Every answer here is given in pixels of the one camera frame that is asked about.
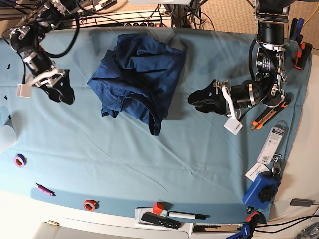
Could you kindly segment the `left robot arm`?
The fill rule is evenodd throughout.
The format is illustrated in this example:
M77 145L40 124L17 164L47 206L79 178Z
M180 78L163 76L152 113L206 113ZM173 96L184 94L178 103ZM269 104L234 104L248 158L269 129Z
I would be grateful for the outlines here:
M188 97L188 103L200 112L214 112L231 117L234 109L242 120L242 109L257 104L277 107L286 97L284 69L285 46L289 44L290 0L257 0L255 2L256 36L249 48L251 78L231 86L227 80L213 80L203 90Z

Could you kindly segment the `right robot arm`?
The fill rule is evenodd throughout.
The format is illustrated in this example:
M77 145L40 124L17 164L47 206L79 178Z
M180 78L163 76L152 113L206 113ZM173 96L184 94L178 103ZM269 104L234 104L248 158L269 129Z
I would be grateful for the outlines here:
M38 87L45 91L55 102L68 105L74 103L74 90L70 86L69 70L58 69L54 59L61 58L72 49L80 31L80 4L77 0L44 0L41 5L25 14L16 27L8 29L9 40L6 43L15 51L23 62L22 83L17 86L17 96L29 98L32 89ZM55 30L67 17L72 16L76 30L69 46L59 54L49 53L40 45L46 34Z

